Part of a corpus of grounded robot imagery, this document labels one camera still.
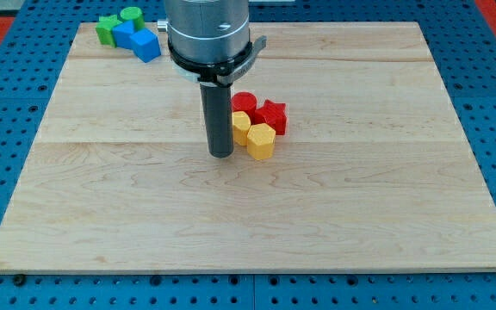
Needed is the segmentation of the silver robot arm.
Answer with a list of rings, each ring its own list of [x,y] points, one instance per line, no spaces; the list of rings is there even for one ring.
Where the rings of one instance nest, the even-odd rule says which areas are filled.
[[[201,84],[229,87],[266,48],[251,40],[248,0],[164,0],[174,63]]]

